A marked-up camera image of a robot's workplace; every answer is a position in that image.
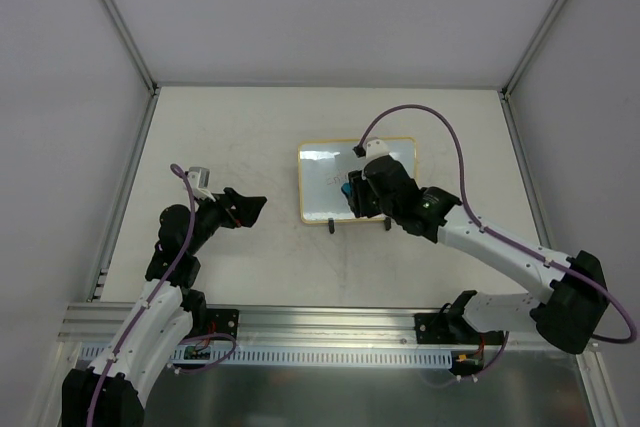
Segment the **yellow framed whiteboard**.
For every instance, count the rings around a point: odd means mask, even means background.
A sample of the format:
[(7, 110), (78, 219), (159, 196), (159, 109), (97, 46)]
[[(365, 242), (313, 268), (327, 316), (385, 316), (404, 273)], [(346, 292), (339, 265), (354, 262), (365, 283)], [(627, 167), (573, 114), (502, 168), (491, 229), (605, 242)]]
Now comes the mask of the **yellow framed whiteboard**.
[(364, 158), (353, 152), (357, 138), (305, 141), (298, 146), (300, 217), (305, 224), (382, 222), (384, 217), (356, 218), (341, 187), (348, 173), (362, 170)]

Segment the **blue whiteboard eraser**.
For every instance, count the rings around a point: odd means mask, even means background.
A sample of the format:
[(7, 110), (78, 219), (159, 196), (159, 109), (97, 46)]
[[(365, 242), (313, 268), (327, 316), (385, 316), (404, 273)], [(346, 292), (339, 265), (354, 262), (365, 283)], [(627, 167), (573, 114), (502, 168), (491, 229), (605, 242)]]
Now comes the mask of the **blue whiteboard eraser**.
[(345, 183), (341, 186), (341, 192), (347, 200), (352, 198), (352, 188), (349, 183)]

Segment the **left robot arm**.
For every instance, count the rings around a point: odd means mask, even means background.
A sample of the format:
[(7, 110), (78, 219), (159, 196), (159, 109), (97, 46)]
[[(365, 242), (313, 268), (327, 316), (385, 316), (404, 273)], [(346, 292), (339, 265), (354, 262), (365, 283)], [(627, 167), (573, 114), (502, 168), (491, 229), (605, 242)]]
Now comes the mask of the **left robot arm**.
[(149, 395), (180, 342), (217, 333), (204, 293), (193, 287), (198, 250), (221, 228), (253, 227), (266, 202), (227, 187), (162, 211), (139, 299), (106, 348), (64, 379), (62, 425), (143, 424)]

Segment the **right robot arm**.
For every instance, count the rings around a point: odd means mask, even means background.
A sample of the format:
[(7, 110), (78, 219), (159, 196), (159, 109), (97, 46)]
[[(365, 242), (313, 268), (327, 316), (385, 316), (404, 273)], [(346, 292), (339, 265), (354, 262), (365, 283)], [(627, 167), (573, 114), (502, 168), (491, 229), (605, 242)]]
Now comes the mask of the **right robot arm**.
[(356, 217), (388, 217), (406, 233), (466, 253), (525, 289), (523, 295), (463, 292), (447, 319), (459, 342), (481, 332), (536, 331), (554, 347), (580, 354), (610, 304), (597, 257), (512, 239), (473, 219), (457, 196), (418, 186), (389, 155), (350, 172), (341, 192)]

